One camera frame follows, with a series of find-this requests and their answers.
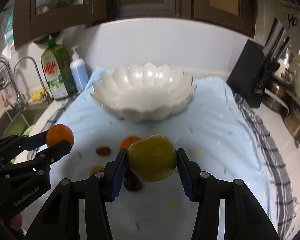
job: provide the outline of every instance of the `kitchen sink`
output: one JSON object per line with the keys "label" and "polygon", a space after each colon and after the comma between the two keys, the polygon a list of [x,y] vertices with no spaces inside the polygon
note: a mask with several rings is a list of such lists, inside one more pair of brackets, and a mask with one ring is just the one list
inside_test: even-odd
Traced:
{"label": "kitchen sink", "polygon": [[35,104],[21,111],[7,110],[0,118],[0,139],[17,133],[22,135],[31,125],[35,124],[48,104]]}

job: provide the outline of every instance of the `yellow sponge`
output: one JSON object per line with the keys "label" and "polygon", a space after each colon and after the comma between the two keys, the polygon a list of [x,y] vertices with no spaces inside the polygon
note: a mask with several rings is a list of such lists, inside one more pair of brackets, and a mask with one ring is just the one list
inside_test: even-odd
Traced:
{"label": "yellow sponge", "polygon": [[42,96],[44,96],[44,95],[45,95],[45,92],[44,92],[43,89],[41,89],[41,90],[35,92],[34,94],[32,94],[31,100],[32,101],[39,101],[39,100],[42,99]]}

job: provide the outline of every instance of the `dish rack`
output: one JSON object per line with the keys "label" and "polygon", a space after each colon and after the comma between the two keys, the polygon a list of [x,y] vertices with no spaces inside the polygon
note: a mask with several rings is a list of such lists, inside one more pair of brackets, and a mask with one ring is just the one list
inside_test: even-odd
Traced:
{"label": "dish rack", "polygon": [[0,67],[0,91],[11,84],[11,79],[7,68],[3,65]]}

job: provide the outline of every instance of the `green bottle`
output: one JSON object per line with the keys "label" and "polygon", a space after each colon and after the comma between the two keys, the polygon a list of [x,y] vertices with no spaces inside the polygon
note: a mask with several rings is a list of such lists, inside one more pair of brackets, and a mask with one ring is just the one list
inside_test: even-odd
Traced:
{"label": "green bottle", "polygon": [[48,48],[41,56],[41,64],[51,94],[56,100],[73,96],[77,92],[70,63],[66,46],[56,45],[55,39],[50,39]]}

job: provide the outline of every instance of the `metal screw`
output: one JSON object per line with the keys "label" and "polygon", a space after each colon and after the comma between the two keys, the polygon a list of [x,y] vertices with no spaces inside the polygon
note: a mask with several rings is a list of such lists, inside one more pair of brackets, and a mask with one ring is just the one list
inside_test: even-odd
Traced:
{"label": "metal screw", "polygon": [[67,185],[69,182],[70,182],[69,179],[62,179],[60,183],[61,183],[62,185]]}
{"label": "metal screw", "polygon": [[203,171],[200,173],[200,176],[203,178],[207,178],[207,177],[209,177],[209,173],[207,173],[206,171]]}
{"label": "metal screw", "polygon": [[239,186],[243,185],[243,181],[241,179],[236,179],[234,182]]}
{"label": "metal screw", "polygon": [[98,171],[98,172],[95,174],[95,176],[96,176],[97,178],[102,178],[104,175],[105,175],[105,173],[104,173],[103,171]]}

